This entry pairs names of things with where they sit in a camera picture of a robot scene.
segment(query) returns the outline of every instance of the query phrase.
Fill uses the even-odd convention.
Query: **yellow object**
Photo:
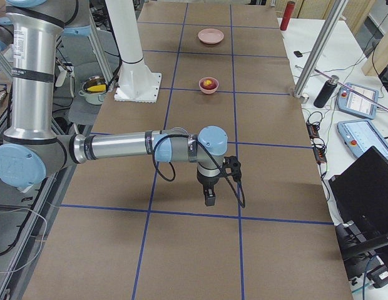
[[[98,92],[103,92],[106,90],[106,85],[105,84],[100,84],[98,86],[90,86],[87,91],[92,92],[92,93],[98,93]]]

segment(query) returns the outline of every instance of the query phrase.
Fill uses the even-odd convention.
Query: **table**
[[[323,23],[323,20],[291,19],[287,31],[282,32],[295,81],[298,78],[297,76],[301,73],[301,69],[296,67],[296,65],[303,66],[308,58],[308,54],[304,54],[304,57],[298,58],[294,55],[294,51],[310,51]],[[344,21],[339,21],[317,63],[317,69],[321,71],[345,69],[356,63],[358,58],[364,57],[361,48],[346,23]],[[382,83],[379,78],[377,76],[365,76],[362,72],[361,67],[365,62],[366,59],[356,65],[354,70],[350,68],[344,71],[332,71],[329,72],[329,74],[338,75],[340,81],[356,83],[380,90],[380,96],[383,98],[379,99],[379,103],[388,107],[388,93],[384,87],[382,88]],[[327,183],[327,180],[333,175],[341,174],[355,161],[355,157],[350,153],[347,146],[343,143],[341,136],[338,134],[336,124],[339,121],[355,120],[359,118],[339,111],[335,105],[335,98],[331,99],[323,109],[317,109],[313,105],[313,102],[325,81],[326,78],[323,76],[314,76],[310,78],[307,87],[304,89],[304,92],[310,95],[310,99],[307,103],[303,104],[302,107],[305,119],[308,118],[309,112],[320,111],[325,115],[325,118],[321,123],[319,134],[321,138],[328,143],[328,164],[327,175],[325,177]],[[318,120],[319,116],[316,116],[312,121]],[[372,122],[383,136],[388,136],[388,114],[386,112],[377,110],[376,118]],[[334,223],[342,223],[332,196],[329,200],[329,209]],[[352,289],[356,290],[362,286],[362,281],[360,282],[361,284],[352,287]],[[353,296],[354,299],[362,299],[360,292],[355,293]],[[388,300],[388,285],[382,289],[367,289],[366,297],[370,300]]]
[[[201,44],[208,27],[225,39]],[[205,207],[194,164],[176,164],[167,183],[149,157],[87,162],[23,299],[352,299],[275,11],[149,2],[139,30],[147,65],[163,73],[158,101],[110,96],[93,132],[221,126],[247,207],[225,182]],[[199,91],[205,76],[216,94]]]

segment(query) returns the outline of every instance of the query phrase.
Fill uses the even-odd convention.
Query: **robotic arm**
[[[121,2],[110,1],[114,8],[117,7],[113,1]],[[131,9],[126,13],[130,14],[130,19],[134,18],[135,23],[132,3]],[[215,204],[213,187],[219,178],[230,182],[227,177],[232,176],[241,188],[240,163],[234,156],[224,157],[227,135],[216,126],[202,129],[199,135],[188,134],[180,128],[109,136],[55,135],[51,130],[51,112],[56,38],[63,30],[72,34],[89,34],[89,2],[8,0],[6,11],[14,26],[14,66],[12,123],[4,132],[5,144],[0,146],[0,178],[5,183],[25,188],[40,183],[63,168],[87,160],[149,154],[157,171],[156,162],[197,163],[197,178],[203,185],[207,206]],[[136,24],[130,30],[136,31],[138,37]],[[126,61],[130,53],[122,50],[121,55],[123,64],[131,64]],[[143,59],[135,64],[134,71],[140,75]],[[129,82],[124,80],[123,86],[128,88]],[[167,179],[162,174],[161,177],[169,181],[174,179]]]

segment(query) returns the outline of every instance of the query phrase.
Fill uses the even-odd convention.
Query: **white cable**
[[[77,127],[76,123],[73,123],[73,128],[74,128],[74,131],[75,131],[76,134],[80,134],[79,128]]]
[[[75,95],[74,95],[74,86],[72,87],[72,85],[73,85],[73,80],[72,80],[72,78],[73,78],[73,75],[70,75],[69,76],[69,90],[70,90],[70,95],[71,95],[71,97],[72,98],[74,98],[75,97]]]
[[[29,211],[29,212],[35,214],[37,217],[41,218],[44,221],[44,223],[45,223],[44,232],[43,232],[43,236],[41,237],[41,241],[40,241],[40,244],[39,244],[38,251],[37,251],[36,255],[34,255],[34,257],[32,259],[30,259],[26,264],[24,264],[23,266],[21,266],[20,268],[18,268],[16,270],[13,270],[13,271],[0,271],[0,274],[15,273],[15,272],[18,272],[18,271],[22,270],[23,268],[25,268],[29,264],[31,264],[38,257],[39,253],[41,252],[41,250],[43,248],[43,244],[44,244],[44,237],[45,237],[46,229],[47,229],[47,226],[48,226],[48,223],[45,220],[45,218],[42,215],[40,215],[38,212],[36,213],[35,211],[33,211],[31,209],[28,209],[28,208],[19,208],[19,209],[15,209],[13,211],[2,211],[2,212],[0,212],[0,214],[13,213],[15,211]]]
[[[61,206],[56,206],[48,201],[45,201],[46,204],[48,204],[49,206],[52,206],[53,208],[61,208]]]

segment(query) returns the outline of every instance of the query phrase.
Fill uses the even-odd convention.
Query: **sticker label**
[[[15,30],[14,35],[14,44],[13,44],[13,58],[14,59],[24,59],[25,55],[25,39],[26,34],[22,30]]]

